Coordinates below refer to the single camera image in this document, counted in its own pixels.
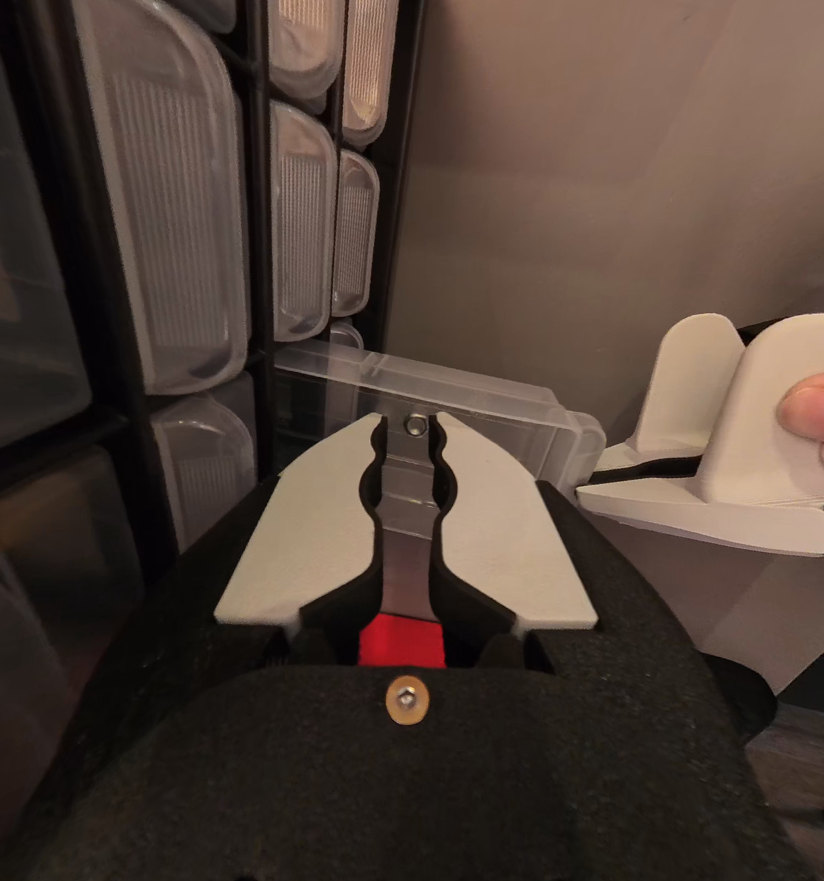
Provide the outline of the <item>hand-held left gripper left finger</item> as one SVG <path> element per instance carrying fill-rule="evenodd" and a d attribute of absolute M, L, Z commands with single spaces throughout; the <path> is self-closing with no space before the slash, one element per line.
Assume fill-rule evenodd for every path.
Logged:
<path fill-rule="evenodd" d="M 387 419 L 368 414 L 281 473 L 215 608 L 223 625 L 360 630 L 382 602 Z"/>

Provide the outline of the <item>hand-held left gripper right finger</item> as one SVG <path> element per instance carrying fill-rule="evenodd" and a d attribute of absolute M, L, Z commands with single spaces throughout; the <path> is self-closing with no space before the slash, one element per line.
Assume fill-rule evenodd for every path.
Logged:
<path fill-rule="evenodd" d="M 590 630 L 598 615 L 533 475 L 449 413 L 430 417 L 429 601 L 446 630 Z"/>

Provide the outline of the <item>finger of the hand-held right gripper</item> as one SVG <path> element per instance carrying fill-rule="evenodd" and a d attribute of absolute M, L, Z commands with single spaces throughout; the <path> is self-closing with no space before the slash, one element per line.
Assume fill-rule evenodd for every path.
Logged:
<path fill-rule="evenodd" d="M 756 552 L 824 557 L 824 504 L 703 501 L 692 478 L 584 485 L 585 510 L 642 530 Z"/>
<path fill-rule="evenodd" d="M 742 354 L 743 341 L 723 315 L 696 314 L 673 325 L 660 343 L 636 428 L 603 451 L 596 485 L 694 476 Z"/>

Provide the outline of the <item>red plastic bin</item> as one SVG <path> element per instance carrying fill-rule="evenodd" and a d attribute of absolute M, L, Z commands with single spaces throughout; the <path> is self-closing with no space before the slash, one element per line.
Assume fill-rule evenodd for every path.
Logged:
<path fill-rule="evenodd" d="M 360 633 L 357 664 L 444 669 L 443 629 L 436 621 L 379 613 Z"/>

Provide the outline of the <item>clear plastic drawer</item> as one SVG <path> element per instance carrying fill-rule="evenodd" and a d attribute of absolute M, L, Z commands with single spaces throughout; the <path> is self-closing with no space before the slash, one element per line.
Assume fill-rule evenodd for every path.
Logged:
<path fill-rule="evenodd" d="M 551 390 L 308 339 L 275 356 L 275 467 L 370 413 L 387 418 L 378 513 L 384 527 L 381 611 L 433 621 L 429 544 L 432 497 L 428 435 L 404 431 L 407 413 L 451 413 L 514 456 L 536 479 L 572 502 L 606 446 L 598 420 L 574 413 Z"/>

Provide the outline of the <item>black drawer cabinet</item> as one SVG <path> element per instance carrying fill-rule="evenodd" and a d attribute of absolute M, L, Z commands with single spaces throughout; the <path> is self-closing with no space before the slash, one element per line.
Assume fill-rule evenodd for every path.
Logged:
<path fill-rule="evenodd" d="M 274 351 L 269 102 L 288 98 L 266 75 L 267 2 L 234 2 L 222 37 L 203 30 L 230 80 L 239 148 L 248 342 L 259 452 L 274 459 Z M 398 2 L 385 127 L 362 149 L 379 173 L 368 304 L 355 321 L 364 348 L 383 351 L 393 305 L 408 152 L 428 2 Z M 21 299 L 21 330 L 0 330 L 0 416 L 32 428 L 0 436 L 0 491 L 89 446 L 105 445 L 119 479 L 135 553 L 148 583 L 180 556 L 168 537 L 167 494 L 144 419 L 181 396 L 145 391 L 128 273 L 107 194 L 72 2 L 0 2 L 0 270 Z M 7 323 L 9 319 L 0 318 Z"/>

